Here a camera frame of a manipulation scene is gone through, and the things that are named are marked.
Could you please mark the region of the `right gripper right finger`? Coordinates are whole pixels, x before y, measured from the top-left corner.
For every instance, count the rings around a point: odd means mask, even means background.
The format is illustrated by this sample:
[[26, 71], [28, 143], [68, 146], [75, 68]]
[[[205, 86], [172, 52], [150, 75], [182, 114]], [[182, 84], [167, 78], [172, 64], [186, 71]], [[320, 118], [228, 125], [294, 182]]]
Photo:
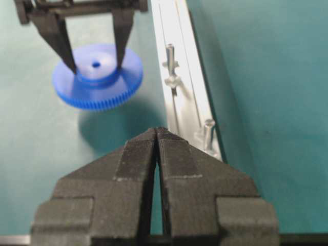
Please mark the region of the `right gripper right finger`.
[[156, 133], [163, 230], [172, 245], [279, 245], [275, 210], [251, 177], [165, 128]]

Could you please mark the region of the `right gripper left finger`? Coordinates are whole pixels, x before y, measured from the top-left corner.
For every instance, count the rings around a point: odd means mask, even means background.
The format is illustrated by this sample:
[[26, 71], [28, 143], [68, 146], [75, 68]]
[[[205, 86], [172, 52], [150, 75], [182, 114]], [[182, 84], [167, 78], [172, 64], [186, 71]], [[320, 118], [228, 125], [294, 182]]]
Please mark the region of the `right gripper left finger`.
[[32, 245], [140, 245], [150, 231], [156, 132], [62, 177], [37, 209]]

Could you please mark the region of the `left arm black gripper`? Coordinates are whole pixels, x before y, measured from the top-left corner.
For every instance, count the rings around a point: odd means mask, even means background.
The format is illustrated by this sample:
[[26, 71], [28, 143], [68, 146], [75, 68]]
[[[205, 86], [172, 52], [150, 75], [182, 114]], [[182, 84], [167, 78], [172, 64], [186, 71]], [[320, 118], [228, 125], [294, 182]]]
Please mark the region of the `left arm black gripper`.
[[117, 67], [121, 68], [126, 45], [133, 26], [133, 11], [148, 10], [147, 1], [15, 1], [17, 15], [22, 25], [34, 23], [41, 37], [57, 53], [64, 64], [76, 74], [66, 21], [62, 18], [112, 12]]

